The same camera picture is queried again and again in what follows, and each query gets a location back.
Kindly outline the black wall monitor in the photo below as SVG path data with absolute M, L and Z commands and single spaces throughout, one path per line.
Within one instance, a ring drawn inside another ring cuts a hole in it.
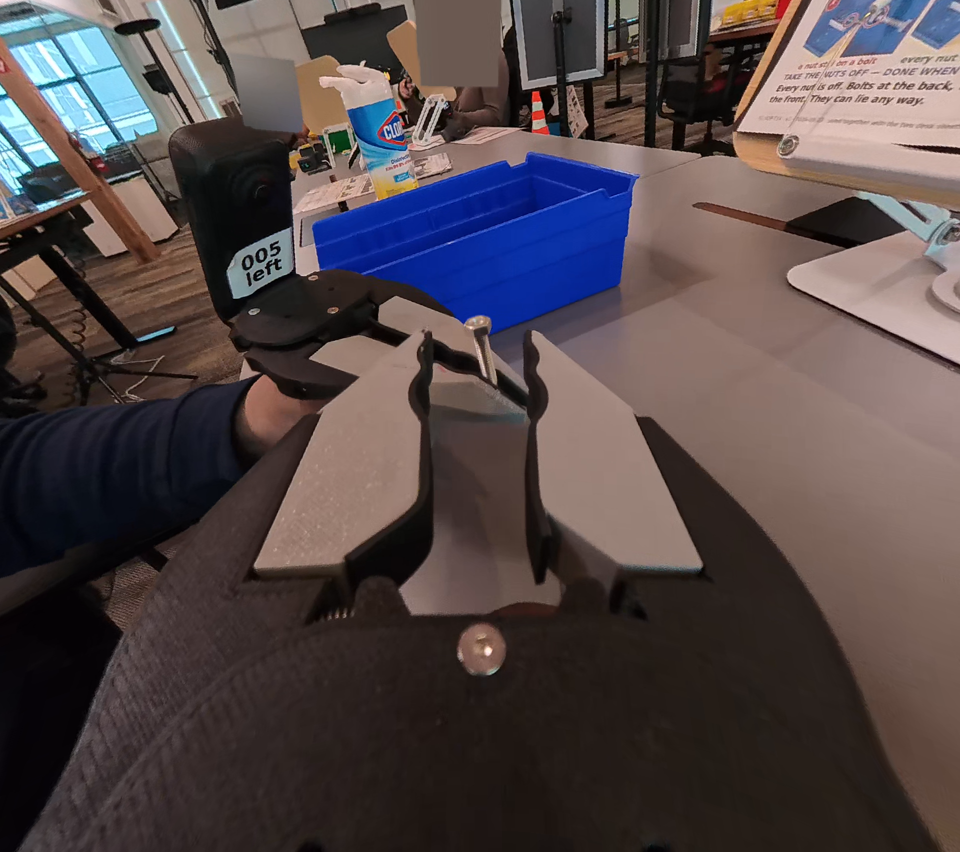
M 407 21 L 404 5 L 382 7 L 378 3 L 328 14 L 323 24 L 302 29 L 301 36 L 310 59 L 334 58 L 340 65 L 361 65 L 388 71 L 399 79 L 402 64 L 393 52 L 387 35 Z

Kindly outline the tan wooden board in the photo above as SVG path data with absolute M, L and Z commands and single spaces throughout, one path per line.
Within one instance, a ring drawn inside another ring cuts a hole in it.
M 294 67 L 303 122 L 316 136 L 328 128 L 349 123 L 339 91 L 320 84 L 321 77 L 340 78 L 338 67 L 339 63 L 330 55 Z
M 402 68 L 418 87 L 421 84 L 421 63 L 416 24 L 405 20 L 387 33 L 387 42 Z

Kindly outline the person's left hand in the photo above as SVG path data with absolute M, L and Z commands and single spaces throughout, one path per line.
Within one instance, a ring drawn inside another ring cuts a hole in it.
M 327 400 L 301 400 L 282 393 L 264 376 L 251 380 L 233 417 L 236 444 L 253 459 L 266 454 L 306 415 L 319 413 Z

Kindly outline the white phone stand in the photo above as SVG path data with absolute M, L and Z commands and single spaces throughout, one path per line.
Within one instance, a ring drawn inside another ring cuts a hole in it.
M 443 94 L 431 94 L 423 102 L 411 135 L 415 150 L 426 150 L 435 144 L 446 121 L 449 102 Z

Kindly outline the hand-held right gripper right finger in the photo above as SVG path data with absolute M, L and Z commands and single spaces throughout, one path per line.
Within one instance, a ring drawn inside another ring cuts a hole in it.
M 630 405 L 538 331 L 528 389 L 525 539 L 538 584 L 692 575 L 704 563 Z

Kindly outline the person's left forearm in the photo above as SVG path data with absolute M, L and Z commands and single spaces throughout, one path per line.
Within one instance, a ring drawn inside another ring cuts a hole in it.
M 3 420 L 2 575 L 198 521 L 250 468 L 234 417 L 257 381 Z

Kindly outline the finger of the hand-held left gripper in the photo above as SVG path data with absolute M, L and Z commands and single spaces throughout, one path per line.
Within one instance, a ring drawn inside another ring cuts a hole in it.
M 378 321 L 397 332 L 430 331 L 434 340 L 432 405 L 456 411 L 525 411 L 527 392 L 521 377 L 494 355 L 502 388 L 481 378 L 474 334 L 455 317 L 395 296 L 379 306 Z
M 373 338 L 347 338 L 323 345 L 310 359 L 359 378 L 396 349 Z M 510 425 L 526 422 L 525 410 L 485 381 L 437 363 L 429 395 L 431 414 L 452 421 Z

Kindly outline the black office chair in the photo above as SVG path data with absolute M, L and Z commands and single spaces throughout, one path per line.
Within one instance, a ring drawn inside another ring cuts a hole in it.
M 730 126 L 735 120 L 735 93 L 738 73 L 734 67 L 720 68 L 712 78 L 707 77 L 709 56 L 668 61 L 664 65 L 657 99 L 656 114 L 673 126 L 671 149 L 687 150 L 687 131 L 690 125 L 703 124 L 702 140 L 689 149 L 702 157 L 736 156 L 730 141 L 714 137 L 714 124 Z

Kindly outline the yellow storage bins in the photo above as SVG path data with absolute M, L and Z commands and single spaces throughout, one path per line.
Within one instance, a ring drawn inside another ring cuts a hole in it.
M 781 0 L 742 0 L 726 6 L 718 30 L 746 27 L 776 20 Z

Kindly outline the person's torso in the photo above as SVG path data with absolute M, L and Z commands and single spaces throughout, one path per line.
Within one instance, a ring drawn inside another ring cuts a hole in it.
M 1 849 L 41 813 L 121 637 L 115 572 L 59 586 L 1 618 Z

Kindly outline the instruction sheet on stand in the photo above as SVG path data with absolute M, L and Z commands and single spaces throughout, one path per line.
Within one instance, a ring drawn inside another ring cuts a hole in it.
M 788 9 L 768 48 L 783 34 Z M 799 137 L 740 132 L 739 120 L 762 80 L 768 48 L 737 113 L 733 140 L 739 158 L 760 171 L 958 210 L 959 122 L 956 149 L 829 138 L 822 134 Z

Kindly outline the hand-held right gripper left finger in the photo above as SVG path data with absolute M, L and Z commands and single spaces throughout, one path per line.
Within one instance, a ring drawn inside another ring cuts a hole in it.
M 331 400 L 251 568 L 261 580 L 406 583 L 433 545 L 434 340 L 412 333 Z

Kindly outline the wipes canister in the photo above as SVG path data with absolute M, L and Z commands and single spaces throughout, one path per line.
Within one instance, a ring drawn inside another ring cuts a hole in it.
M 318 83 L 340 94 L 375 196 L 387 199 L 416 189 L 415 165 L 388 74 L 338 66 L 336 75 L 319 77 Z

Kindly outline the wooden post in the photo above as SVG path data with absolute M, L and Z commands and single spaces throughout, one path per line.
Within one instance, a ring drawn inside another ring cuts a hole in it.
M 140 227 L 114 188 L 92 170 L 87 159 L 71 143 L 66 127 L 4 41 L 1 41 L 1 85 L 54 152 L 64 170 L 87 193 L 93 206 L 135 260 L 146 264 L 159 259 L 161 251 Z

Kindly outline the blue plastic bin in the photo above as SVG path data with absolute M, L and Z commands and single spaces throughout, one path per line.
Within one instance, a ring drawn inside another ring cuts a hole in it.
M 637 180 L 531 152 L 318 220 L 318 265 L 508 329 L 618 286 Z

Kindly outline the black floor lamp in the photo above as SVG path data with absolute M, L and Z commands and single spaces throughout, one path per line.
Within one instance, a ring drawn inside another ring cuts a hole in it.
M 187 124 L 195 122 L 186 100 L 173 81 L 168 69 L 162 63 L 150 35 L 161 28 L 161 23 L 155 18 L 139 18 L 121 22 L 114 26 L 114 33 L 119 37 L 138 38 L 150 59 L 150 65 L 143 67 L 143 76 L 151 91 L 158 95 L 172 98 L 179 114 Z

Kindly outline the sleeved printed paper sheet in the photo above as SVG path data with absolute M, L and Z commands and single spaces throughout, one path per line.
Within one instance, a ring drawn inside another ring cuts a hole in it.
M 339 207 L 343 203 L 370 198 L 377 199 L 373 183 L 369 174 L 353 176 L 351 178 L 327 182 L 308 190 L 303 197 L 294 202 L 294 214 L 306 214 L 331 207 Z

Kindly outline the wooden desk black legs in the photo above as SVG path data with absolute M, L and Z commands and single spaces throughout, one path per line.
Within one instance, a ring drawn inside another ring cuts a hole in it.
M 141 346 L 162 341 L 177 332 L 176 326 L 152 330 L 141 335 L 130 331 L 104 300 L 92 289 L 62 252 L 63 240 L 72 224 L 86 220 L 80 206 L 87 196 L 70 198 L 48 208 L 4 221 L 1 228 L 1 275 L 13 271 L 31 258 L 40 261 L 75 300 L 80 309 L 106 333 L 114 348 L 102 355 L 107 360 Z

